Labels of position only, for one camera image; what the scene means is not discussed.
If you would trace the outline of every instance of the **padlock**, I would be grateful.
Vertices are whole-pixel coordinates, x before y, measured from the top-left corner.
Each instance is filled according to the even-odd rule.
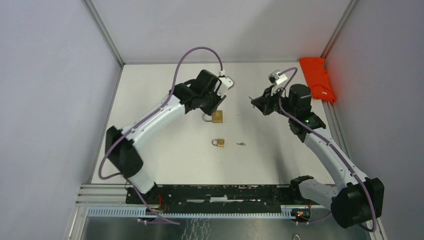
[[[212,123],[221,124],[224,122],[224,115],[222,110],[217,110],[212,113]]]
[[[214,139],[212,140],[212,145],[223,148],[225,144],[225,140],[224,139]]]

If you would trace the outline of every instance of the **white table surface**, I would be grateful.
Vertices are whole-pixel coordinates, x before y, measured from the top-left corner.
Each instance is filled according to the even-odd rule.
[[[306,84],[298,62],[225,63],[226,75],[235,86],[218,107],[223,110],[224,123],[204,122],[200,109],[190,111],[149,139],[142,150],[143,168],[157,184],[289,184],[302,175],[334,183],[314,153],[290,131],[287,118],[277,113],[263,116],[250,104],[249,97],[259,97],[271,85],[268,74],[290,67],[299,69],[291,84]],[[115,125],[119,129],[159,103],[171,88],[175,68],[176,64],[125,65],[107,128]],[[177,83],[195,79],[202,69],[218,74],[219,65],[183,64]],[[312,100],[312,110],[327,124],[320,100]],[[218,138],[225,139],[225,147],[211,144]],[[108,180],[98,177],[104,142],[91,182],[124,184],[121,176]],[[117,171],[107,160],[102,173],[106,176]]]

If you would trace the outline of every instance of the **orange cloth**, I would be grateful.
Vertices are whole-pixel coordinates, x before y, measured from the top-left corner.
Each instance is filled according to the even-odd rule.
[[[321,57],[303,57],[299,62],[312,97],[335,103],[337,98],[330,87],[327,70],[324,69],[325,60]]]

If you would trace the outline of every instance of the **gray wall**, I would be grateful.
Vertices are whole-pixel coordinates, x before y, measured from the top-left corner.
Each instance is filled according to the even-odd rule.
[[[349,0],[93,0],[126,63],[178,62],[208,46],[223,61],[319,56]],[[196,51],[188,62],[214,62]]]
[[[352,161],[385,185],[389,239],[422,239],[424,1],[363,0],[327,60]]]
[[[63,239],[120,68],[82,1],[2,0],[0,32],[0,239]]]

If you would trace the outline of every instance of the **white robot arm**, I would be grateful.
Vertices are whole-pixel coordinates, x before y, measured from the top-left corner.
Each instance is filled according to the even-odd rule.
[[[200,108],[205,114],[211,115],[226,98],[227,91],[234,84],[234,80],[230,77],[218,77],[207,70],[202,70],[196,79],[177,84],[169,102],[164,107],[161,108],[168,95],[140,119],[119,130],[115,126],[107,130],[106,150],[110,149],[125,133],[131,131],[112,150],[108,156],[109,160],[118,168],[123,177],[131,181],[142,194],[147,193],[155,183],[143,168],[141,149],[146,140],[154,132],[191,110]],[[135,127],[152,113],[155,114]]]
[[[290,182],[294,199],[312,200],[331,210],[334,219],[343,228],[380,217],[383,183],[378,178],[368,178],[334,142],[324,122],[311,111],[310,88],[294,84],[288,97],[282,97],[282,88],[287,85],[283,83],[287,77],[277,70],[268,78],[272,85],[264,90],[262,96],[252,99],[251,103],[263,115],[277,112],[288,117],[291,131],[315,153],[335,183],[325,185],[312,176],[300,176]]]

